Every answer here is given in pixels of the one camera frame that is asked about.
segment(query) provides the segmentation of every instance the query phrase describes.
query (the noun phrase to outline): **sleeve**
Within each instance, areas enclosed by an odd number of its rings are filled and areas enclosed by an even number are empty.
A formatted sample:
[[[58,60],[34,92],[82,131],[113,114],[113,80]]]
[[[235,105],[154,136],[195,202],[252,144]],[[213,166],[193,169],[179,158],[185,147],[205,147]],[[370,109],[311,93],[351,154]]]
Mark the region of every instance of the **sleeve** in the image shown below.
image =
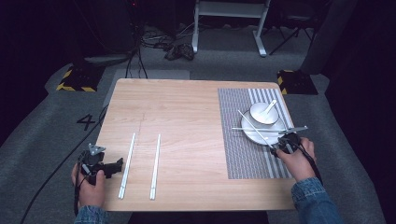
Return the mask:
[[[100,207],[86,205],[78,210],[75,224],[107,224],[108,213]]]
[[[291,189],[291,195],[300,223],[344,223],[316,177],[297,182]]]

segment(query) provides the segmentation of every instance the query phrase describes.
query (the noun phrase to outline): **wire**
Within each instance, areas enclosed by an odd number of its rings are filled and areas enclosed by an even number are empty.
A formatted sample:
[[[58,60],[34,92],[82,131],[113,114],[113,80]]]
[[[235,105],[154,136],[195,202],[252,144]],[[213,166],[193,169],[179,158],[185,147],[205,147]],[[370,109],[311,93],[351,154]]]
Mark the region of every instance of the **wire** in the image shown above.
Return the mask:
[[[195,24],[195,22],[192,22],[190,25],[184,27],[180,32],[178,32],[178,34],[176,34],[176,37],[181,36],[180,38],[176,38],[176,39],[169,39],[171,38],[169,35],[158,35],[157,31],[146,31],[145,35],[142,38],[142,46],[146,47],[146,48],[153,48],[155,43],[149,43],[149,40],[154,40],[154,39],[158,39],[158,41],[156,43],[163,43],[164,41],[170,41],[167,44],[171,45],[173,43],[175,43],[178,40],[183,39],[184,37],[188,36],[188,35],[193,35],[193,32],[190,32],[188,34],[183,34],[185,31],[189,30],[190,27],[192,27]]]
[[[137,56],[139,57],[139,66],[141,68],[143,68],[143,71],[145,72],[146,78],[149,78],[148,77],[148,73],[146,72],[145,65],[143,65],[143,62],[142,62],[142,54],[141,54],[140,48],[137,50]]]
[[[69,157],[79,148],[79,146],[81,146],[81,144],[88,138],[88,136],[90,136],[90,134],[93,132],[93,130],[96,129],[96,127],[101,123],[102,121],[99,120],[99,122],[97,122],[93,128],[91,128],[91,130],[78,142],[78,144],[69,152],[69,154],[61,161],[61,163],[59,163],[59,165],[55,168],[55,170],[49,175],[49,177],[44,181],[44,183],[41,185],[41,187],[38,189],[38,191],[35,193],[35,196],[32,198],[32,200],[29,202],[29,205],[26,208],[26,211],[23,214],[23,217],[21,219],[21,224],[24,222],[24,220],[27,217],[27,214],[29,213],[30,209],[32,208],[33,203],[35,202],[35,199],[38,197],[38,195],[40,194],[41,190],[43,190],[43,188],[48,184],[48,182],[50,182],[50,180],[52,179],[52,177],[56,174],[56,172],[58,172],[58,170],[64,165],[64,163],[67,161],[67,159],[69,159]]]
[[[106,115],[106,112],[107,112],[107,108],[108,108],[108,104],[102,109],[102,111],[100,112],[100,115],[99,115],[99,123],[100,123],[101,127],[102,127],[101,121],[105,120],[105,115]]]
[[[82,185],[82,182],[84,182],[84,180],[86,180],[86,178],[87,178],[87,176],[88,175],[84,175],[84,178],[82,178],[82,180],[81,181],[79,181],[79,173],[81,172],[80,171],[80,167],[81,167],[81,164],[82,164],[82,160],[83,160],[83,158],[85,158],[85,155],[86,155],[86,150],[84,150],[84,151],[82,151],[82,153],[81,153],[81,155],[79,155],[79,157],[78,157],[78,163],[77,163],[77,169],[76,169],[76,179],[75,179],[75,200],[74,200],[74,211],[75,211],[75,215],[77,216],[78,215],[78,200],[79,200],[79,190],[80,190],[80,187],[81,187],[81,185]]]
[[[129,59],[129,61],[128,61],[127,65],[126,65],[125,78],[128,77],[128,71],[129,71],[129,66],[131,65],[131,60],[132,60],[132,57]]]
[[[298,145],[293,143],[292,141],[290,141],[293,145],[295,145],[298,149],[300,149],[300,151],[303,152],[303,155],[306,157],[306,159],[308,160],[309,164],[311,165],[312,169],[314,170],[315,176],[319,179],[320,184],[323,186],[323,181],[319,172],[319,169],[317,167],[317,164],[315,163],[315,160],[309,155],[309,153],[305,150],[303,145]]]

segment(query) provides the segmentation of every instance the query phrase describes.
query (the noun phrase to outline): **gray carpet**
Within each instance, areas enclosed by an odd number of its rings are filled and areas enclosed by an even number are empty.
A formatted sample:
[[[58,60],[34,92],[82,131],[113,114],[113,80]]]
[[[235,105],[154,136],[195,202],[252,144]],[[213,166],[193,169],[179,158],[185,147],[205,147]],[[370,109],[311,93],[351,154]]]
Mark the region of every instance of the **gray carpet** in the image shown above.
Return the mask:
[[[280,69],[297,69],[308,40],[304,34],[293,38],[273,56],[262,58],[251,30],[229,28],[201,32],[193,61],[167,61],[161,49],[142,48],[148,71],[188,71],[190,79],[276,82]],[[267,50],[281,42],[277,30],[263,37]],[[191,36],[178,41],[190,43]],[[77,121],[87,115],[98,121],[108,102],[107,94],[126,63],[109,66],[98,92],[56,91],[70,64],[55,73],[46,84],[49,96],[15,129],[0,149],[0,223],[18,223],[40,186],[60,162],[89,133]],[[131,71],[139,69],[137,57]],[[375,189],[329,108],[324,92],[328,79],[312,77],[319,95],[285,95],[295,126],[307,125],[304,136],[315,142],[318,168],[323,182],[346,223],[385,223]],[[24,223],[72,223],[73,188],[70,173],[81,150],[95,143],[100,126],[83,141],[35,199]],[[271,223],[299,223],[297,212],[269,211]],[[130,213],[110,213],[111,223],[126,223]]]

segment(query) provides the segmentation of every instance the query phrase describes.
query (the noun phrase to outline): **tableware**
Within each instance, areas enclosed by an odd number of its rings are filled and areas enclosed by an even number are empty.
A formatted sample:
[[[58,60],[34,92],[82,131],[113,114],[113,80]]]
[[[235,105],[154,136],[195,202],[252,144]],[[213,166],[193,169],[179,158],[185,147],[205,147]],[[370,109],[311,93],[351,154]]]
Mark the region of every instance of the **tableware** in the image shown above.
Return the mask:
[[[255,128],[267,129],[279,118],[277,110],[273,107],[276,101],[272,102],[270,105],[267,103],[256,103],[253,104],[249,109],[249,119]]]
[[[272,147],[271,145],[268,144],[268,142],[267,142],[267,137],[262,136],[262,134],[261,134],[259,131],[257,131],[257,129],[254,127],[254,125],[248,120],[247,117],[245,117],[244,114],[242,114],[242,112],[241,112],[240,110],[238,110],[238,112],[239,112],[239,114],[242,115],[242,117],[244,118],[244,120],[248,123],[248,125],[250,125],[250,127],[254,130],[254,132],[256,132],[256,134],[258,134],[259,137],[262,138],[262,141],[264,141],[265,145],[268,145],[269,147]]]
[[[251,121],[251,117],[250,117],[250,112],[249,110],[247,112],[244,113],[244,116],[249,119]],[[241,118],[241,128],[242,129],[251,129],[250,124],[244,119]],[[285,127],[283,125],[283,121],[282,119],[278,119],[273,125],[268,125],[267,130],[285,130]],[[244,132],[244,134],[247,136],[247,138],[251,141],[253,141],[254,143],[263,145],[263,146],[267,146],[267,145],[274,145],[277,144],[277,138],[283,136],[283,134],[280,133],[268,133],[268,132],[260,132],[259,133],[263,136],[263,137],[267,137],[265,139],[265,141],[260,137],[260,135],[258,133],[256,133],[256,131],[246,131],[246,130],[242,130]]]

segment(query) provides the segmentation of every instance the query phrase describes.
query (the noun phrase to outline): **equipment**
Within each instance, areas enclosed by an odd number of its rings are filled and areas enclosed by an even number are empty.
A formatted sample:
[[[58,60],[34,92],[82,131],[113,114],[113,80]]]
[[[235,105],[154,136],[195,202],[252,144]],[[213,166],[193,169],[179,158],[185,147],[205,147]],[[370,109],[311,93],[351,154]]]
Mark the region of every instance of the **equipment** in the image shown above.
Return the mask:
[[[308,154],[305,150],[304,146],[301,144],[301,138],[297,133],[287,133],[282,137],[278,138],[279,143],[277,144],[278,149],[281,149],[285,153],[292,153],[297,149],[303,152],[303,155],[308,160],[309,164],[311,165],[312,169],[314,170],[315,176],[319,179],[320,183],[323,185],[323,181],[321,179],[321,175],[315,160]],[[277,157],[276,148],[270,148],[271,154]]]
[[[89,150],[82,151],[80,155],[81,172],[88,177],[88,182],[92,185],[96,184],[96,174],[103,170],[106,178],[117,172],[121,172],[123,161],[120,158],[117,162],[103,164],[103,157],[105,156],[104,147],[93,146],[89,144]]]
[[[178,58],[185,58],[189,61],[194,59],[194,52],[191,44],[181,44],[173,46],[165,55],[165,59],[173,61]]]
[[[106,178],[111,178],[117,172],[121,172],[123,161],[120,158],[117,162],[104,164],[102,163],[105,156],[103,152],[105,147],[94,146],[91,143],[88,144],[88,150],[83,150],[81,155],[78,157],[78,164],[76,170],[76,185],[75,185],[75,214],[78,214],[78,197],[79,188],[84,180],[92,185],[96,184],[96,174],[98,171],[103,170]],[[84,174],[84,178],[80,180],[79,173]]]

